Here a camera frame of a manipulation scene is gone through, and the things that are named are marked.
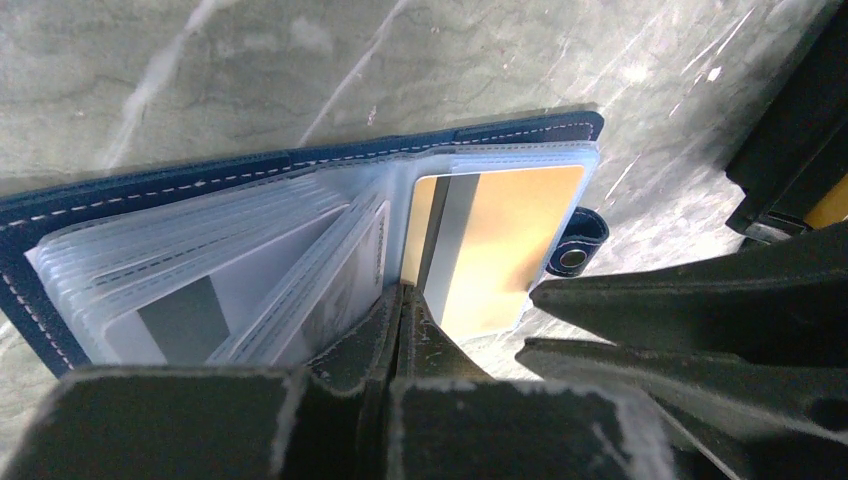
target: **black plastic object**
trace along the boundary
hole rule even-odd
[[[652,272],[553,280],[530,297],[614,343],[769,365],[848,366],[848,223]]]
[[[527,339],[545,379],[655,398],[690,478],[848,471],[848,224],[679,267],[549,281],[537,307],[618,346]]]
[[[304,368],[70,373],[3,478],[664,480],[672,461],[644,393],[494,382],[402,285]]]
[[[674,478],[657,412],[636,390],[398,379],[391,399],[387,478]]]
[[[607,238],[609,227],[600,214],[577,207],[545,270],[557,277],[579,276]]]
[[[727,220],[766,243],[803,219],[848,173],[848,4],[839,7],[726,168],[745,199]]]

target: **white stitching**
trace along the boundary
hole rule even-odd
[[[598,245],[601,244],[600,242],[583,242],[583,241],[580,241],[580,240],[568,240],[566,242],[562,242],[556,249],[559,250],[560,248],[562,248],[566,245],[571,245],[571,244],[574,244],[574,243],[579,244],[579,245],[588,245],[590,247],[597,247]]]
[[[27,303],[26,299],[24,299],[24,297],[18,295],[17,291],[15,290],[15,287],[12,285],[12,280],[9,278],[9,276],[6,275],[5,273],[3,273],[2,276],[3,276],[3,281],[6,282],[6,285],[9,287],[9,291],[12,292],[12,294],[15,296],[15,299],[18,301],[18,303],[21,304],[21,306],[24,307],[24,310],[27,312],[27,314],[29,314],[30,318],[32,318],[32,321],[35,322],[36,325],[38,325],[38,329],[41,330],[42,333],[44,333],[44,336],[47,338],[47,340],[50,341],[50,346],[53,347],[53,350],[55,350],[56,353],[59,355],[59,357],[62,359],[62,361],[64,361],[65,364],[68,365],[68,368],[70,370],[73,370],[74,364],[72,364],[71,361],[68,360],[68,357],[65,356],[65,352],[63,352],[59,348],[59,345],[57,345],[56,342],[53,340],[53,336],[50,335],[50,333],[47,331],[47,328],[44,326],[44,324],[38,318],[38,315],[33,313],[32,307],[30,307],[30,305]]]

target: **marble countertop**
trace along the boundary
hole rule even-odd
[[[588,108],[607,123],[581,204],[612,238],[587,273],[709,258],[739,243],[722,167],[838,3],[0,1],[0,194]],[[0,465],[54,382],[0,320]]]

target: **card slot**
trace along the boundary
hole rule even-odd
[[[342,208],[342,206],[334,206],[332,208],[310,211],[308,215],[298,217],[297,222],[287,222],[280,224],[272,230],[257,232],[255,235],[245,238],[240,242],[230,242],[226,246],[222,246],[220,250],[192,252],[184,256],[179,262],[170,264],[154,262],[156,263],[155,265],[149,266],[148,269],[142,272],[145,275],[144,277],[139,277],[129,283],[117,286],[114,290],[100,293],[93,298],[85,298],[79,294],[70,297],[68,299],[71,302],[70,309],[76,312],[91,311],[92,315],[95,315],[94,312],[96,312],[96,315],[102,318],[114,317],[132,308],[138,308],[142,304],[149,303],[158,296],[171,293],[171,291],[183,284],[197,280],[207,274],[209,269],[235,261],[249,254],[251,251],[280,236],[284,232],[297,228],[296,225],[298,224],[302,225],[312,218],[323,217]]]
[[[330,206],[331,205],[343,205],[341,203],[342,200],[340,198],[338,198],[337,196],[333,195],[330,192],[315,193],[314,195],[309,196],[307,198],[314,199],[314,201],[312,202],[314,207],[319,207],[319,206],[325,205],[325,204],[330,205]],[[191,250],[191,251],[198,250],[199,245],[197,245],[195,242],[201,241],[201,245],[203,245],[205,247],[213,247],[213,246],[220,247],[220,244],[225,242],[225,241],[235,241],[238,238],[243,237],[245,235],[249,235],[249,234],[252,234],[252,233],[255,233],[255,232],[261,232],[262,230],[266,230],[266,229],[269,229],[269,228],[271,228],[271,227],[266,226],[266,225],[259,225],[259,226],[254,227],[252,230],[241,230],[241,231],[236,230],[235,233],[232,232],[232,231],[227,231],[227,230],[224,230],[223,232],[213,231],[213,232],[210,232],[205,238],[204,237],[193,238],[193,239],[190,239],[190,240],[184,242],[183,245],[189,245],[190,248],[183,249],[182,252],[177,251],[175,253],[172,250],[171,252],[166,251],[166,252],[162,252],[158,255],[146,255],[147,259],[145,260],[145,262],[132,262],[132,263],[130,263],[130,265],[123,265],[122,268],[117,270],[117,271],[115,271],[115,269],[110,269],[110,270],[113,270],[111,273],[104,273],[104,274],[101,274],[101,275],[94,275],[93,276],[93,275],[90,275],[90,274],[86,274],[85,272],[82,272],[82,273],[77,272],[75,274],[70,274],[70,275],[67,275],[65,277],[53,278],[48,282],[44,282],[44,281],[42,281],[42,282],[45,284],[45,289],[48,293],[48,296],[51,298],[51,300],[54,302],[54,304],[59,305],[59,304],[62,304],[63,302],[67,303],[69,301],[68,299],[63,298],[63,296],[66,295],[67,292],[69,292],[69,291],[76,290],[78,293],[75,294],[75,297],[86,298],[85,296],[80,297],[80,294],[87,295],[88,292],[90,292],[91,290],[94,290],[97,287],[102,287],[104,284],[109,283],[108,281],[101,280],[101,278],[103,276],[106,276],[106,275],[112,275],[113,277],[115,277],[115,279],[124,280],[124,283],[127,283],[129,275],[143,274],[145,276],[149,276],[152,273],[152,271],[149,271],[148,269],[156,266],[156,265],[151,265],[151,264],[156,263],[158,265],[159,263],[165,261],[165,258],[167,258],[169,254],[172,254],[174,258],[179,258],[179,257],[183,257],[186,254],[187,250]]]
[[[265,334],[265,329],[269,326],[269,316],[273,315],[276,312],[275,309],[279,309],[280,305],[297,291],[298,285],[304,282],[305,278],[308,278],[317,262],[327,256],[328,252],[337,248],[337,245],[356,225],[358,217],[362,214],[363,203],[373,203],[377,195],[380,194],[380,190],[386,188],[384,182],[385,180],[379,178],[374,180],[372,186],[353,201],[331,229],[328,229],[298,260],[292,267],[291,273],[281,279],[280,283],[271,290],[268,298],[260,302],[257,312],[253,316],[256,320],[251,326],[246,328],[244,332],[226,339],[210,357],[211,363],[233,361],[235,357],[241,355],[241,352],[249,349],[257,338]]]
[[[309,188],[315,188],[316,184],[314,181],[309,179],[298,180],[294,184],[283,183],[280,186],[282,187],[290,187],[291,192],[283,192],[286,195],[286,198],[297,198],[297,195]],[[274,198],[275,196],[281,195],[279,191],[271,191],[265,192],[263,195],[257,198],[247,198],[242,199],[239,202],[232,202],[224,204],[223,206],[218,206],[219,210],[215,208],[201,208],[200,205],[196,205],[196,202],[191,206],[186,205],[178,205],[181,202],[177,202],[175,204],[165,205],[162,207],[156,207],[160,209],[157,212],[157,216],[168,215],[168,212],[171,209],[174,210],[182,210],[182,213],[176,213],[172,216],[166,217],[164,220],[159,221],[158,223],[155,221],[155,218],[142,218],[140,215],[148,212],[148,210],[135,212],[132,214],[119,215],[117,217],[110,217],[107,219],[108,221],[98,222],[90,228],[75,230],[73,234],[60,235],[50,241],[39,242],[41,248],[39,249],[37,261],[40,264],[48,264],[49,260],[52,258],[50,255],[57,255],[66,252],[68,249],[80,248],[80,245],[83,246],[95,246],[101,245],[103,243],[109,242],[119,242],[120,240],[126,238],[133,238],[139,235],[139,232],[144,231],[155,231],[155,228],[168,227],[168,226],[184,226],[186,222],[191,226],[195,223],[202,224],[205,219],[215,218],[220,212],[221,215],[231,215],[237,213],[239,210],[244,208],[252,208],[255,205],[261,205],[267,198]],[[190,202],[197,199],[186,200],[185,202]],[[122,226],[123,223],[127,223],[132,221],[136,223],[135,226]]]
[[[357,239],[362,235],[368,225],[373,223],[376,212],[380,206],[386,203],[386,195],[381,192],[385,189],[386,184],[383,182],[375,186],[377,194],[374,191],[366,194],[366,199],[358,203],[360,208],[351,211],[353,225],[347,230],[343,236],[328,239],[328,242],[320,246],[315,251],[310,251],[313,254],[312,259],[309,259],[309,266],[305,269],[304,274],[294,284],[293,288],[285,292],[285,295],[280,297],[274,307],[265,315],[263,315],[263,323],[265,324],[265,333],[257,331],[252,338],[239,346],[240,352],[234,357],[236,363],[249,362],[254,363],[257,355],[262,355],[268,348],[269,343],[275,341],[285,342],[285,338],[280,338],[290,333],[290,329],[286,329],[285,323],[282,322],[282,317],[289,316],[291,318],[301,318],[305,315],[301,311],[304,304],[304,299],[307,298],[309,292],[316,288],[316,282],[319,281],[317,275],[320,274],[326,265],[339,263],[345,255],[345,250],[349,251],[355,245]]]
[[[343,201],[341,197],[338,197],[332,192],[310,192],[308,194],[301,195],[299,199],[302,201],[316,203],[333,199],[336,199],[339,203]],[[117,251],[98,253],[91,256],[83,256],[77,259],[76,262],[74,262],[73,264],[67,265],[65,269],[54,269],[49,271],[47,275],[52,278],[60,276],[64,276],[65,278],[74,278],[73,274],[75,272],[78,272],[79,274],[85,274],[88,272],[99,272],[98,276],[109,275],[117,272],[123,267],[137,265],[138,262],[135,261],[137,258],[147,258],[151,255],[151,253],[156,251],[185,250],[184,248],[182,248],[182,246],[202,243],[208,238],[222,236],[229,237],[230,233],[232,232],[243,233],[248,231],[250,228],[264,228],[262,223],[267,222],[267,219],[263,215],[256,214],[262,214],[266,213],[267,211],[273,211],[277,208],[283,208],[287,204],[290,204],[290,202],[290,199],[285,198],[279,201],[275,201],[273,203],[266,203],[264,205],[257,206],[252,210],[242,211],[240,212],[241,214],[235,221],[233,221],[232,218],[224,218],[220,219],[220,221],[217,222],[198,225],[197,229],[192,229],[189,231],[181,230],[179,232],[176,232],[175,235],[168,236],[164,239],[159,239],[154,244],[148,244],[146,246],[143,246],[140,250],[133,251],[132,246],[126,246],[118,249]],[[174,244],[174,242],[177,241],[179,237],[186,236],[191,238],[179,241],[179,243]]]
[[[340,207],[336,210],[330,211],[325,215],[333,215],[334,212],[341,213],[342,208],[343,207]],[[296,233],[298,229],[304,227],[305,225],[312,224],[315,221],[316,217],[314,216],[304,217],[304,220],[300,221],[298,225],[288,228],[287,231],[283,232],[281,235],[278,235],[276,238],[271,238],[268,242],[265,243],[269,243],[274,240],[279,240],[281,237],[292,235]],[[111,322],[113,319],[120,317],[122,314],[127,313],[128,311],[137,310],[142,306],[149,304],[152,301],[155,301],[157,298],[167,296],[168,294],[173,293],[179,288],[188,285],[199,278],[203,278],[204,276],[209,275],[214,271],[224,268],[228,264],[236,262],[244,256],[250,255],[254,250],[256,250],[256,248],[252,248],[247,251],[245,251],[243,248],[240,248],[238,249],[239,255],[234,254],[234,250],[236,250],[235,248],[229,249],[220,252],[220,254],[213,259],[213,262],[206,262],[202,266],[194,265],[192,267],[183,267],[181,269],[173,270],[163,275],[148,279],[144,283],[144,285],[141,285],[139,287],[138,290],[131,292],[135,295],[135,297],[132,299],[132,305],[118,305],[113,303],[110,305],[111,308],[106,308],[101,305],[99,308],[80,309],[75,314],[72,314],[72,316],[68,317],[70,320],[68,321],[68,324],[72,327],[72,331],[75,331],[75,335],[78,331],[86,333],[86,341],[82,341],[81,345],[89,355],[92,355],[93,359],[97,358],[100,361],[103,361],[104,355],[108,355],[108,352],[104,352],[103,350],[99,349],[97,345],[99,344],[99,342],[103,341],[103,332],[105,331],[105,328],[108,326],[109,322]],[[152,290],[157,287],[165,288],[161,288],[157,291]],[[110,300],[115,301],[119,299],[113,297]]]
[[[316,209],[310,211],[313,215],[323,215],[326,210],[332,210],[335,208],[342,207],[344,204],[332,203],[328,205],[326,208]],[[180,251],[180,252],[168,252],[160,255],[159,257],[153,259],[153,262],[150,262],[146,265],[146,271],[144,272],[145,276],[156,275],[159,272],[167,271],[169,268],[174,268],[174,266],[183,265],[193,261],[195,258],[203,258],[205,255],[216,255],[216,249],[219,248],[239,248],[242,244],[252,244],[257,241],[261,241],[264,238],[267,238],[269,235],[275,235],[279,231],[279,227],[272,227],[268,225],[260,225],[253,229],[243,231],[243,232],[235,232],[232,234],[228,234],[225,237],[221,237],[220,239],[211,240],[203,245],[192,246],[191,248]],[[108,274],[98,275],[92,279],[93,288],[112,285],[117,283],[118,285],[115,288],[122,288],[122,284],[127,282],[129,277],[134,277],[136,274],[141,273],[141,269],[136,267],[124,268],[120,269]]]
[[[239,240],[244,237],[245,234],[250,235],[253,232],[261,232],[264,231],[262,228],[256,228],[253,231],[240,231],[235,232],[226,236],[221,237],[217,235],[212,240],[205,242],[201,245],[197,245],[183,251],[179,251],[177,253],[173,252],[163,252],[157,253],[156,255],[150,256],[144,262],[133,263],[132,265],[122,266],[120,269],[112,270],[108,273],[97,274],[97,275],[80,275],[76,277],[72,277],[70,279],[64,279],[58,282],[57,291],[59,295],[65,294],[68,291],[76,290],[75,295],[85,295],[86,293],[90,293],[92,291],[96,291],[97,294],[93,297],[93,299],[89,301],[96,301],[99,298],[106,296],[108,293],[114,291],[115,289],[126,287],[130,284],[126,280],[128,277],[136,276],[138,274],[144,275],[143,278],[148,278],[153,271],[151,270],[154,267],[162,265],[163,263],[169,262],[174,259],[181,259],[181,263],[171,263],[172,267],[177,267],[182,265],[182,263],[191,261],[191,258],[188,257],[191,253],[198,252],[198,255],[204,255],[208,252],[208,248],[220,248],[223,245],[226,245],[227,242]]]
[[[223,266],[213,272],[210,272],[209,275],[198,280],[198,282],[204,281],[208,285],[211,281],[211,287],[214,289],[214,293],[212,294],[214,298],[207,297],[205,301],[194,298],[191,301],[191,305],[194,305],[195,302],[200,302],[201,305],[205,305],[205,307],[203,307],[205,310],[212,308],[213,310],[219,311],[220,315],[223,315],[223,321],[226,323],[226,328],[229,332],[241,331],[246,326],[245,322],[249,322],[251,311],[256,304],[261,301],[262,297],[264,297],[278,282],[278,280],[292,268],[297,260],[303,255],[305,250],[313,244],[320,234],[329,228],[334,219],[335,217],[313,219],[313,221],[309,222],[309,224],[305,225],[302,229],[292,232],[284,238],[281,237],[273,240],[269,244],[266,244],[257,251],[257,253],[250,254],[243,260],[239,260],[231,265]],[[139,309],[138,313],[133,312],[129,316],[122,315],[115,320],[107,322],[102,327],[104,338],[106,338],[106,341],[112,339],[117,342],[118,345],[121,345],[121,328],[123,328],[124,325],[127,325],[128,322],[135,322],[136,324],[142,324],[141,329],[144,329],[144,323],[152,320],[148,317],[150,308],[157,308],[160,312],[159,318],[166,319],[167,324],[171,324],[173,321],[172,319],[179,323],[174,324],[177,328],[173,334],[168,333],[165,337],[161,336],[162,330],[161,327],[159,327],[160,336],[157,337],[158,340],[154,342],[151,339],[153,344],[148,344],[149,350],[153,352],[151,354],[152,356],[145,357],[145,360],[156,360],[155,352],[159,349],[157,347],[157,342],[165,341],[170,343],[172,346],[175,342],[177,345],[184,343],[196,344],[197,342],[192,339],[194,337],[194,333],[192,333],[193,329],[202,328],[206,330],[205,325],[207,319],[206,317],[198,318],[196,313],[197,309],[195,307],[191,307],[190,312],[182,314],[166,309],[164,311],[165,316],[162,317],[161,315],[163,308],[161,306],[162,302],[168,302],[170,301],[169,299],[174,297],[185,299],[185,292],[188,288],[188,286],[181,288],[162,299],[156,300],[149,306]],[[187,330],[185,325],[194,326],[191,327],[192,330]],[[208,343],[207,345],[212,349],[219,346],[218,344],[210,345]],[[200,364],[204,362],[208,355],[212,353],[212,351],[209,351],[206,355],[197,357],[196,355],[200,354],[202,349],[195,349],[194,354],[179,350],[175,352],[173,347],[170,348],[170,351],[171,353],[168,354],[169,357],[173,353],[178,353],[183,361],[189,361],[191,364]],[[133,358],[138,361],[138,352],[135,353],[136,355]]]

